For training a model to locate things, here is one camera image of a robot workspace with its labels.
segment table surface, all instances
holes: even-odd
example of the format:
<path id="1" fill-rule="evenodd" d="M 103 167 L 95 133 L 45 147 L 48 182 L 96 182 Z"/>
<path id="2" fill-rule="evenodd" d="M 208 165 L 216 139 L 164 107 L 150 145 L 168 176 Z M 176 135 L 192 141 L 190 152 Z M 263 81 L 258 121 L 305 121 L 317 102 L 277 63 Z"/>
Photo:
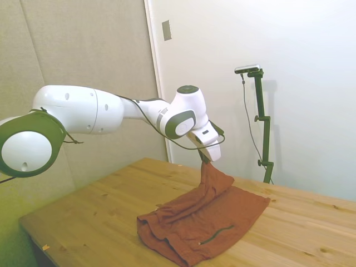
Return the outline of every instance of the table surface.
<path id="1" fill-rule="evenodd" d="M 58 266 L 176 266 L 140 241 L 136 216 L 199 182 L 200 170 L 142 159 L 20 221 Z M 271 203 L 233 247 L 197 266 L 356 266 L 356 202 L 241 178 L 234 185 Z"/>

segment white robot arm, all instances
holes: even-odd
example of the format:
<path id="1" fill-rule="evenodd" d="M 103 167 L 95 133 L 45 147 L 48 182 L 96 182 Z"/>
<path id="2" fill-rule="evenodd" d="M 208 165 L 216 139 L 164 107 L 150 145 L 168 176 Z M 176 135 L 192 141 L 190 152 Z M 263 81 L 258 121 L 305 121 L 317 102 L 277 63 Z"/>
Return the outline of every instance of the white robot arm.
<path id="1" fill-rule="evenodd" d="M 171 140 L 186 135 L 211 161 L 221 156 L 219 134 L 195 86 L 180 87 L 169 104 L 160 98 L 131 100 L 87 87 L 49 85 L 37 92 L 29 114 L 0 121 L 0 172 L 38 175 L 54 163 L 68 133 L 111 133 L 124 118 L 143 120 Z"/>

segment white wall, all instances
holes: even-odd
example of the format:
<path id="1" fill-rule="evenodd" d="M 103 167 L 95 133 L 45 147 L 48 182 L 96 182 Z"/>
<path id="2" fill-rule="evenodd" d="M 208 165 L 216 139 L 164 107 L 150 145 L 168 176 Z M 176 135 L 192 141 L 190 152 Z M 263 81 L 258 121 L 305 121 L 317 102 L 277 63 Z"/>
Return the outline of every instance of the white wall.
<path id="1" fill-rule="evenodd" d="M 262 181 L 233 73 L 261 64 L 275 184 L 356 200 L 355 14 L 356 1 L 341 0 L 151 1 L 164 97 L 172 100 L 181 85 L 200 87 L 208 115 L 226 131 L 214 165 Z M 167 19 L 173 39 L 164 42 Z M 252 80 L 246 88 L 253 119 Z M 252 124 L 262 149 L 263 125 Z M 194 152 L 173 146 L 172 154 L 174 162 L 199 167 Z"/>

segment towel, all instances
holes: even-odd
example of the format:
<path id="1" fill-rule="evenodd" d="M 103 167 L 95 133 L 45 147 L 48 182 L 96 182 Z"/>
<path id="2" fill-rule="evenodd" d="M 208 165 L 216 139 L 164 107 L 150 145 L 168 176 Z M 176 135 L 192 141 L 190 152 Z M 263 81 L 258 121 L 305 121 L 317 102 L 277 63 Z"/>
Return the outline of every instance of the towel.
<path id="1" fill-rule="evenodd" d="M 142 242 L 183 267 L 221 254 L 244 236 L 270 202 L 233 182 L 202 162 L 198 187 L 137 217 Z"/>

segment black cable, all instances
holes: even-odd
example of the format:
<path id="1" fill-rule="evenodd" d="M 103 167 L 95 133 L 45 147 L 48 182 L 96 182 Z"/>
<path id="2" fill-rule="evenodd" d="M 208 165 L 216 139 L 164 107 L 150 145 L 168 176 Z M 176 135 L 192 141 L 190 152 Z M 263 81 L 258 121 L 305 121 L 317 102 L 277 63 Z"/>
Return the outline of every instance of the black cable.
<path id="1" fill-rule="evenodd" d="M 255 139 L 254 139 L 254 136 L 253 136 L 253 134 L 252 134 L 250 116 L 249 116 L 249 112 L 247 111 L 244 75 L 243 75 L 242 73 L 241 73 L 240 75 L 241 75 L 241 78 L 243 79 L 244 105 L 245 105 L 245 111 L 246 111 L 246 115 L 247 115 L 247 121 L 248 121 L 248 123 L 249 123 L 249 129 L 250 129 L 251 139 L 252 139 L 252 142 L 254 143 L 254 146 L 255 146 L 255 148 L 256 148 L 256 151 L 257 151 L 257 153 L 258 153 L 258 156 L 260 157 L 260 160 L 262 161 L 261 153 L 260 153 L 260 151 L 258 150 L 258 148 L 257 148 L 257 146 L 256 146 Z"/>
<path id="2" fill-rule="evenodd" d="M 16 177 L 10 177 L 10 178 L 8 178 L 8 179 L 2 180 L 2 181 L 0 181 L 0 184 L 2 184 L 3 182 L 7 182 L 7 181 L 9 181 L 9 180 L 15 179 L 15 178 L 16 178 Z"/>
<path id="3" fill-rule="evenodd" d="M 167 138 L 168 140 L 170 140 L 171 142 L 175 143 L 176 145 L 178 145 L 179 147 L 181 147 L 182 149 L 187 149 L 187 150 L 199 150 L 199 149 L 206 149 L 208 147 L 211 147 L 211 146 L 216 146 L 216 145 L 219 145 L 221 143 L 223 143 L 225 141 L 225 136 L 224 135 L 221 135 L 223 137 L 223 140 L 221 140 L 220 142 L 218 142 L 217 144 L 212 144 L 212 145 L 209 145 L 209 146 L 203 146 L 203 147 L 195 147 L 195 148 L 190 148 L 190 147 L 185 147 L 185 146 L 182 146 L 180 144 L 178 144 L 176 141 L 170 139 L 169 137 L 165 136 L 164 134 L 162 134 L 153 124 L 152 122 L 149 120 L 149 118 L 146 116 L 146 114 L 144 113 L 144 111 L 142 110 L 142 108 L 140 107 L 140 105 L 138 103 L 136 103 L 136 101 L 128 98 L 128 97 L 125 97 L 125 96 L 119 96 L 119 95 L 116 95 L 120 98 L 123 98 L 123 99 L 126 99 L 126 100 L 129 100 L 131 101 L 132 103 L 134 103 L 138 108 L 139 110 L 141 111 L 141 113 L 143 114 L 143 116 L 145 117 L 145 119 L 149 122 L 149 124 L 153 127 L 153 129 L 155 129 L 156 132 L 158 132 L 161 136 L 163 136 L 164 138 Z"/>

